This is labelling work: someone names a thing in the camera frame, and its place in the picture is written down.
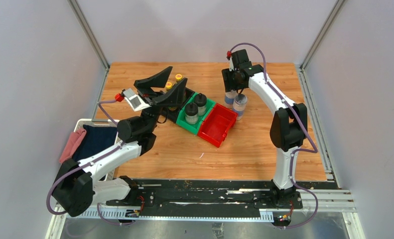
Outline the blue spice jar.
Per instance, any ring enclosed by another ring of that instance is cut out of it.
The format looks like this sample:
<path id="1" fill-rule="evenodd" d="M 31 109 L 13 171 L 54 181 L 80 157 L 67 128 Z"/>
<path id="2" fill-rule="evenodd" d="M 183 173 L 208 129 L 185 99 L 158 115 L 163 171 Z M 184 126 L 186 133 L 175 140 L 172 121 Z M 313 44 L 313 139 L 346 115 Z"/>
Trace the blue spice jar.
<path id="1" fill-rule="evenodd" d="M 237 91 L 229 91 L 229 92 L 225 92 L 225 97 L 224 97 L 224 102 L 225 102 L 225 106 L 229 109 L 231 109 L 233 107 L 233 103 L 235 100 L 235 97 L 238 95 Z"/>

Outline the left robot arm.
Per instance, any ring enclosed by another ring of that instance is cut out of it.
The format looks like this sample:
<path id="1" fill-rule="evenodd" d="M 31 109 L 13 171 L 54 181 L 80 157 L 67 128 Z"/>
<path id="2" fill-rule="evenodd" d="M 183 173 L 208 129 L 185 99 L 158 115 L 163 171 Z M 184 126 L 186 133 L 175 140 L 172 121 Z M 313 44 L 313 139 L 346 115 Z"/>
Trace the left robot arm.
<path id="1" fill-rule="evenodd" d="M 132 179 L 126 176 L 107 181 L 101 179 L 125 162 L 150 151 L 156 140 L 153 131 L 159 124 L 162 110 L 182 104 L 187 79 L 173 85 L 167 92 L 154 90 L 165 87 L 172 69 L 168 66 L 153 76 L 136 80 L 136 92 L 126 89 L 120 93 L 120 97 L 140 115 L 114 122 L 119 142 L 88 158 L 68 159 L 61 164 L 46 196 L 50 213 L 76 217 L 90 206 L 99 207 L 110 200 L 120 200 L 127 206 L 137 202 L 137 185 Z"/>

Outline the white spice jar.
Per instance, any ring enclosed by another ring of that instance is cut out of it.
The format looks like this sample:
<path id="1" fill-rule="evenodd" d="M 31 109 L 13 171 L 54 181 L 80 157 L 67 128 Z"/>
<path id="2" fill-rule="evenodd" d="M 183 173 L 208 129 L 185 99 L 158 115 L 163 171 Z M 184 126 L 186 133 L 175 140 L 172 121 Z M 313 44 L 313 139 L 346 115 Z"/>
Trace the white spice jar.
<path id="1" fill-rule="evenodd" d="M 248 97 L 244 94 L 238 94 L 234 98 L 233 111 L 237 113 L 237 120 L 241 120 L 248 103 Z"/>

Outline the squeeze bottle black cap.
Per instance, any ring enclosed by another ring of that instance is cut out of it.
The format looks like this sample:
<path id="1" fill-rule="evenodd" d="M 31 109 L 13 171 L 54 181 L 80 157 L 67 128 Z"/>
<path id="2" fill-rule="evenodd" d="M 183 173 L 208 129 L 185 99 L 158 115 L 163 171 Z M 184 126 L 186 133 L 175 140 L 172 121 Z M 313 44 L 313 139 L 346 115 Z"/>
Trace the squeeze bottle black cap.
<path id="1" fill-rule="evenodd" d="M 198 109 L 195 103 L 188 103 L 185 106 L 185 120 L 188 124 L 194 125 L 198 121 Z"/>
<path id="2" fill-rule="evenodd" d="M 198 116 L 203 116 L 206 113 L 207 97 L 202 93 L 198 93 L 194 97 L 194 103 L 198 109 Z"/>

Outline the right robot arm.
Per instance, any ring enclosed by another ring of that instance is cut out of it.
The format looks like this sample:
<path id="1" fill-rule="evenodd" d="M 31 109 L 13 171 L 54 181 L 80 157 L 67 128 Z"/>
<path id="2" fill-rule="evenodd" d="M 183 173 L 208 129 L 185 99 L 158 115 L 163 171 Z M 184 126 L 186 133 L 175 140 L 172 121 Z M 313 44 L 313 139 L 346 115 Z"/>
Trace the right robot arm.
<path id="1" fill-rule="evenodd" d="M 225 91 L 250 89 L 273 115 L 270 139 L 276 147 L 276 168 L 267 199 L 282 208 L 296 195 L 294 184 L 296 158 L 307 138 L 307 107 L 290 100 L 270 79 L 265 67 L 254 65 L 246 50 L 228 51 L 230 66 L 222 70 Z"/>

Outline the red label sauce bottle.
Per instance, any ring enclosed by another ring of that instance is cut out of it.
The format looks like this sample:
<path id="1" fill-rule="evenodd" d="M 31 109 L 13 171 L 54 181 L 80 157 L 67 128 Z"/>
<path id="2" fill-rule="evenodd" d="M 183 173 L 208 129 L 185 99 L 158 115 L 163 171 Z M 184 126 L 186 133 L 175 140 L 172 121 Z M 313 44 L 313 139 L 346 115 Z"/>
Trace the red label sauce bottle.
<path id="1" fill-rule="evenodd" d="M 167 83 L 166 83 L 166 85 L 165 85 L 165 89 L 166 89 L 166 91 L 169 91 L 169 90 L 171 90 L 171 89 L 172 89 L 172 87 L 173 87 L 173 84 L 172 84 L 171 82 L 167 82 Z"/>

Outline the green label sauce bottle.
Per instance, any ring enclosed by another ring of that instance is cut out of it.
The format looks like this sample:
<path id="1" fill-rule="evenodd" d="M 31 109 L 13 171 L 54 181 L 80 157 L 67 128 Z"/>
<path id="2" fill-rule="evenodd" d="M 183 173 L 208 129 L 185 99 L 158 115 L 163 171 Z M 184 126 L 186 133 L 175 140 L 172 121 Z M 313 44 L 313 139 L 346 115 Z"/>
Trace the green label sauce bottle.
<path id="1" fill-rule="evenodd" d="M 175 80 L 178 82 L 178 81 L 181 81 L 183 79 L 183 76 L 181 75 L 181 74 L 176 74 L 175 75 Z"/>

